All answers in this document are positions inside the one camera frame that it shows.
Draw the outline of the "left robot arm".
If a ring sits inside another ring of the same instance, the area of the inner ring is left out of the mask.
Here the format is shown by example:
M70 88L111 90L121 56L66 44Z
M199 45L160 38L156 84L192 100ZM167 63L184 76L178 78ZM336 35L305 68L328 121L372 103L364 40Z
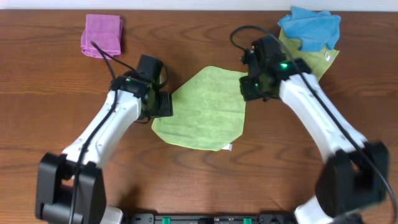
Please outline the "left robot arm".
M37 176L35 217L47 223L123 223L108 205L103 171L128 127L142 119L173 115L164 63L148 55L111 81L105 102L80 136L61 154L46 153Z

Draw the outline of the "crumpled blue cloth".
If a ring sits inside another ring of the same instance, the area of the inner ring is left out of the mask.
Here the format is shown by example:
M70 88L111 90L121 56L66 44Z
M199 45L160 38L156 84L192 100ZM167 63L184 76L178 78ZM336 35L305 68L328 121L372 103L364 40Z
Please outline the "crumpled blue cloth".
M297 6L281 18L278 25L286 37L302 42L301 51L319 52L324 47L333 50L340 38L341 17L330 11L315 12Z

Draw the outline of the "olive green cloth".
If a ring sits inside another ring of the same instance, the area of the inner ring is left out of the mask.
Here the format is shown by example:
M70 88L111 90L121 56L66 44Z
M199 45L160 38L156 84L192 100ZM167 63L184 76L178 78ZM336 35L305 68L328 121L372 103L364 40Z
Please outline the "olive green cloth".
M294 58L305 60L318 80L330 68L340 52L339 50L328 50L326 47L319 52L301 51L299 48L301 48L302 42L298 39L288 38L282 29L280 30L279 40L287 47Z

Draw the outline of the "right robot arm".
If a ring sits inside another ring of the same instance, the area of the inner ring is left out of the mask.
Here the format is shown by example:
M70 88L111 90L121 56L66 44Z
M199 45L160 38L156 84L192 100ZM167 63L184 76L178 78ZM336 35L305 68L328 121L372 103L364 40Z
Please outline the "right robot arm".
M263 37L244 51L248 75L240 78L246 101L277 98L303 123L325 163L315 195L294 211L297 223L337 223L385 201L389 153L368 140L335 108L304 59L291 60L278 41Z

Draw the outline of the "light green cloth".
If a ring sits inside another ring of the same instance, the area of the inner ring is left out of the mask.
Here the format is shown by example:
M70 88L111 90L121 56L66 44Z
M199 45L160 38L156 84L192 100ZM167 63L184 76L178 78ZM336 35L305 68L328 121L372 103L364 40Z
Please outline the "light green cloth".
M243 134L243 72L207 66L172 93L174 115L156 118L152 130L168 144L205 151L231 150Z

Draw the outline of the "folded pink cloth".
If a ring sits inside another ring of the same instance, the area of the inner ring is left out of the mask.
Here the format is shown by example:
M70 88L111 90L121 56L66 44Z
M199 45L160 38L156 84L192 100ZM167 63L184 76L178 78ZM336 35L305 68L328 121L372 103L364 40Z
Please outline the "folded pink cloth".
M123 20L120 16L87 14L85 29L81 37L82 53L89 57L102 57L91 44L93 41L107 54L120 55L122 30Z

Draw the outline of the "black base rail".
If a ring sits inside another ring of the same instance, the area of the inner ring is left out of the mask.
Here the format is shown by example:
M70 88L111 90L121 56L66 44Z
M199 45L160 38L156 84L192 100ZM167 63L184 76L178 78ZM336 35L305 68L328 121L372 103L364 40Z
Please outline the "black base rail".
M123 218L123 224L296 224L288 213L259 215L154 215L140 213Z

